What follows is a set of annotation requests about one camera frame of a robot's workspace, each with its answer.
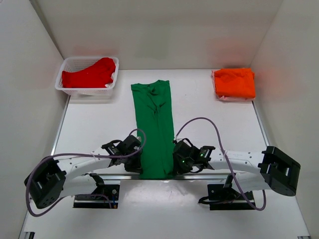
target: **cable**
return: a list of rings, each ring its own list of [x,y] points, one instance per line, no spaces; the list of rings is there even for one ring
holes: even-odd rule
[[[110,208],[112,208],[112,204],[111,204],[109,197],[104,195],[104,194],[79,194],[78,196],[91,196],[91,197],[105,198],[106,201],[108,202]]]
[[[226,203],[232,203],[234,202],[235,199],[233,200],[220,200],[220,201],[215,201],[215,202],[207,202],[206,200],[209,199],[208,196],[202,197],[201,199],[198,200],[198,203],[204,204],[204,205],[216,205],[216,204],[226,204]]]
[[[235,183],[236,183],[236,186],[237,186],[237,188],[238,188],[238,190],[239,190],[241,196],[243,196],[243,198],[245,199],[245,201],[246,201],[253,209],[255,209],[255,210],[257,210],[257,211],[262,211],[262,210],[264,210],[264,209],[266,208],[266,203],[267,203],[265,190],[263,190],[264,204],[263,204],[263,206],[262,206],[261,208],[257,208],[254,204],[252,204],[252,203],[249,201],[249,199],[248,199],[247,196],[245,195],[243,189],[240,187],[239,182],[238,182],[238,180],[237,180],[237,178],[236,178],[236,176],[235,176],[233,167],[231,166],[231,163],[230,163],[230,161],[229,161],[229,158],[228,158],[227,154],[225,153],[223,144],[222,144],[222,142],[221,142],[221,138],[220,138],[220,134],[219,134],[218,128],[217,128],[217,126],[215,125],[215,123],[214,123],[213,121],[211,121],[210,119],[208,119],[208,118],[206,118],[206,117],[196,117],[196,118],[193,118],[193,119],[189,120],[188,122],[186,122],[186,123],[182,126],[182,128],[180,128],[180,130],[178,131],[178,133],[177,133],[177,135],[176,135],[175,138],[177,138],[177,136],[179,135],[179,133],[185,128],[186,125],[188,125],[190,122],[192,122],[192,121],[194,121],[194,120],[200,120],[200,119],[201,119],[201,120],[207,120],[207,121],[209,121],[209,122],[214,126],[214,128],[215,128],[215,130],[216,130],[216,133],[217,133],[217,138],[218,138],[220,150],[221,150],[222,153],[225,155],[225,159],[226,159],[226,162],[227,162],[227,164],[228,164],[229,170],[230,170],[230,172],[231,172],[231,175],[233,176],[233,179],[234,179],[234,181],[235,181]]]
[[[116,208],[114,194],[112,194],[112,199],[113,199],[113,206],[114,206],[114,208]]]
[[[55,157],[61,157],[61,156],[80,156],[80,157],[98,157],[98,158],[128,158],[128,157],[131,157],[137,153],[139,153],[145,146],[146,144],[146,135],[144,133],[143,130],[139,129],[139,128],[136,128],[134,130],[132,130],[130,132],[130,135],[134,132],[134,131],[140,131],[142,134],[143,134],[143,137],[144,137],[144,140],[143,140],[143,144],[142,146],[135,152],[131,153],[131,154],[128,154],[128,155],[124,155],[124,156],[112,156],[112,155],[93,155],[93,154],[86,154],[86,153],[59,153],[59,154],[55,154],[55,155],[51,155],[51,156],[47,156],[45,158],[43,158],[36,166],[35,168],[33,169],[33,171],[30,173],[30,176],[28,178],[28,182],[26,183],[26,190],[25,190],[25,202],[26,202],[26,207],[29,211],[29,213],[34,216],[34,217],[41,217],[43,216],[44,214],[48,213],[52,208],[55,207],[55,205],[57,205],[63,198],[60,198],[58,199],[48,210],[42,212],[42,213],[39,213],[39,214],[36,214],[34,213],[34,211],[32,210],[31,208],[31,205],[30,205],[30,198],[29,198],[29,194],[30,194],[30,185],[31,185],[31,179],[33,178],[35,172],[37,171],[37,169],[45,162],[55,158]]]
[[[103,191],[102,191],[101,193],[98,193],[98,194],[99,194],[99,195],[104,195],[104,189],[103,189]],[[93,196],[92,194],[81,194],[81,195],[85,195],[85,196],[90,195],[91,198],[93,198],[93,199],[95,199],[95,200],[98,200],[98,199],[103,198],[102,196],[99,196],[99,197],[97,198],[96,196]]]
[[[194,145],[190,142],[190,140],[188,138],[183,138],[181,141],[186,140],[189,143],[189,146],[193,147]]]
[[[203,170],[204,170],[204,166],[201,166],[197,171],[195,172],[191,171],[191,173],[200,173]]]

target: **white wall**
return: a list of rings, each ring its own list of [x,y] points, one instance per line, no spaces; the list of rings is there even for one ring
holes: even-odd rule
[[[319,238],[319,1],[284,0],[252,68],[271,141],[301,163],[297,200]]]
[[[121,69],[248,66],[282,0],[38,1],[63,57]]]
[[[54,89],[62,63],[28,0],[0,0],[0,238],[18,238],[24,179],[50,153],[65,96]]]

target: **orange shirt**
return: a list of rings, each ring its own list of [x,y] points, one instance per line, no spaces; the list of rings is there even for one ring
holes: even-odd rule
[[[255,98],[254,72],[250,68],[215,71],[215,91],[218,96]]]

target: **white basket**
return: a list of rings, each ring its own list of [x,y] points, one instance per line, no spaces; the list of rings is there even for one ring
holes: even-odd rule
[[[81,71],[89,66],[92,66],[98,60],[103,57],[109,56],[73,56],[68,57],[63,61],[63,64],[60,68],[59,74],[55,81],[55,88],[59,91],[64,91],[68,95],[90,95],[90,96],[106,96],[110,97],[113,93],[113,88],[116,83],[119,72],[119,59],[116,57],[109,57],[115,63],[115,72],[112,74],[111,78],[113,83],[110,84],[107,88],[63,88],[62,85],[62,71],[66,72],[77,72]]]

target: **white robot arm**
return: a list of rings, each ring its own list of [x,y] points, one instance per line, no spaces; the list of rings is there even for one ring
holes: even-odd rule
[[[204,146],[198,149],[188,139],[185,140],[174,142],[173,175],[197,173],[203,169],[229,169],[226,154],[233,170],[240,171],[236,173],[236,178],[244,193],[272,189],[285,196],[296,194],[300,165],[276,147],[268,146],[262,152],[225,151],[223,154],[219,148]],[[28,180],[31,181],[29,192],[39,209],[66,196],[92,194],[104,185],[99,175],[89,173],[96,169],[123,163],[126,171],[142,173],[140,147],[140,141],[129,135],[124,141],[114,140],[103,145],[92,152],[94,157],[68,156],[58,160],[51,159],[43,163],[31,179],[27,177],[24,183],[27,185]],[[139,153],[125,157],[138,150]],[[123,157],[106,158],[106,152]],[[237,184],[232,181],[233,177],[229,175],[224,187],[239,192]]]

